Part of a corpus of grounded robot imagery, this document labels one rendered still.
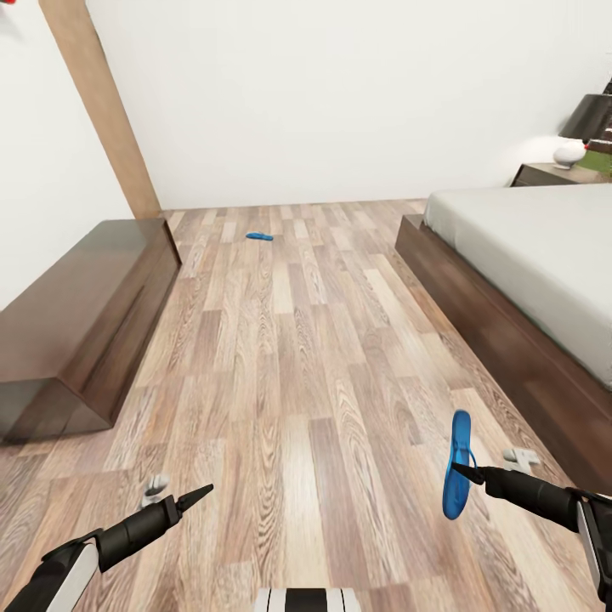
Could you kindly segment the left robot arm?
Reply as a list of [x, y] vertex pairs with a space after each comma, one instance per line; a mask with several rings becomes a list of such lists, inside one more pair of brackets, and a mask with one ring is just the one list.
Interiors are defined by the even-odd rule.
[[[72, 612], [97, 567], [105, 573], [131, 557], [183, 518], [193, 504], [213, 490], [205, 485], [178, 498], [158, 496], [169, 483], [170, 474], [151, 476], [143, 486], [139, 511], [107, 530], [98, 528], [68, 541], [42, 556], [38, 566], [12, 603], [3, 612]], [[95, 545], [87, 540], [95, 538]]]

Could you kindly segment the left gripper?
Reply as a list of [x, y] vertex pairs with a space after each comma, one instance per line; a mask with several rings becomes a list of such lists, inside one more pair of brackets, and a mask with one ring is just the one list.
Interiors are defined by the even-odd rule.
[[184, 511], [187, 511], [212, 490], [213, 484], [205, 485], [205, 487], [179, 497], [177, 502], [171, 494], [160, 502], [153, 503], [124, 519], [122, 523], [126, 527], [129, 541], [129, 557], [165, 535], [169, 528], [183, 518]]

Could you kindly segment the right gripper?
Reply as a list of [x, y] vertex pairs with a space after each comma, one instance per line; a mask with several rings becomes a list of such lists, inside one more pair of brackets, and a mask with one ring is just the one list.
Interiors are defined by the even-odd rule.
[[495, 498], [508, 500], [524, 510], [544, 517], [539, 505], [541, 488], [547, 481], [530, 476], [517, 470], [508, 471], [503, 467], [470, 467], [456, 462], [451, 466], [458, 473], [476, 485], [485, 483], [485, 493]]

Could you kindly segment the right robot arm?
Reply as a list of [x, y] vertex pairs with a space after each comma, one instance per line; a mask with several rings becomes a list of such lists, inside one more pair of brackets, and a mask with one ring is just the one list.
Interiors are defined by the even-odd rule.
[[612, 612], [612, 496], [551, 484], [530, 476], [530, 465], [540, 464], [535, 451], [511, 447], [501, 452], [503, 467], [451, 466], [476, 485], [485, 483], [485, 493], [508, 500], [524, 510], [581, 534], [587, 563], [598, 598]]

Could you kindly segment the robot trunk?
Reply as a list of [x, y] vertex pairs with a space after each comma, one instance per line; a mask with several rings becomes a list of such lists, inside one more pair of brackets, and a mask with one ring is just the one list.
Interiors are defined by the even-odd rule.
[[261, 587], [251, 612], [361, 612], [353, 588]]

